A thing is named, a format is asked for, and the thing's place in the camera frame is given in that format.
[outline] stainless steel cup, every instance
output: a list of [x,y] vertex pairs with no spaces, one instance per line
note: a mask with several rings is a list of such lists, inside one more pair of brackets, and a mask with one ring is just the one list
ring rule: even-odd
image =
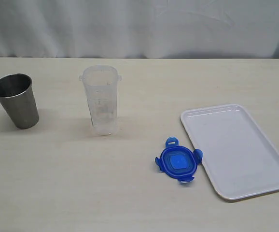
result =
[[0,103],[20,129],[33,127],[39,121],[31,85],[31,78],[21,73],[0,78]]

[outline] white curtain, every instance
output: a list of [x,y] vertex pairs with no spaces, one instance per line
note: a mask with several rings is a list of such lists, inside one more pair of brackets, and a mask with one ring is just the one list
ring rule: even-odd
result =
[[0,0],[0,56],[279,58],[279,0]]

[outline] cup rim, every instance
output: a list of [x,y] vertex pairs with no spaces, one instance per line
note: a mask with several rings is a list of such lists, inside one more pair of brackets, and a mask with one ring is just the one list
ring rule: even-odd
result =
[[13,97],[16,97],[16,96],[19,96],[21,94],[23,94],[24,92],[26,92],[26,90],[32,85],[32,79],[30,76],[26,75],[26,74],[23,74],[23,73],[14,73],[14,74],[8,74],[8,75],[5,75],[5,76],[2,76],[0,77],[0,80],[4,79],[4,78],[7,78],[9,76],[14,76],[14,75],[23,75],[24,77],[28,78],[30,83],[29,85],[27,86],[27,88],[23,91],[21,91],[20,93],[16,94],[16,95],[12,95],[12,96],[7,96],[7,97],[4,97],[4,96],[0,96],[0,98],[13,98]]

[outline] table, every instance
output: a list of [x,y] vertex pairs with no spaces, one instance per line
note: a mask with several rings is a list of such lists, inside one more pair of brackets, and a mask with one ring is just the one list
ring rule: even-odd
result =
[[[78,77],[114,66],[120,131],[93,133]],[[279,60],[0,58],[33,79],[39,123],[18,130],[0,105],[0,232],[275,232],[279,192],[228,203],[203,167],[181,186],[154,158],[186,109],[237,103],[279,151]]]

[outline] table surface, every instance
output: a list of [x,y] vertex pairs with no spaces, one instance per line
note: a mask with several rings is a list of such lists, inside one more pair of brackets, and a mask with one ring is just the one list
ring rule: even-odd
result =
[[[79,75],[114,66],[120,130],[93,133]],[[180,114],[243,105],[279,151],[279,60],[0,58],[0,77],[33,79],[39,123],[18,130],[0,105],[0,232],[279,231],[279,192],[235,203],[200,166],[187,185],[159,173]]]

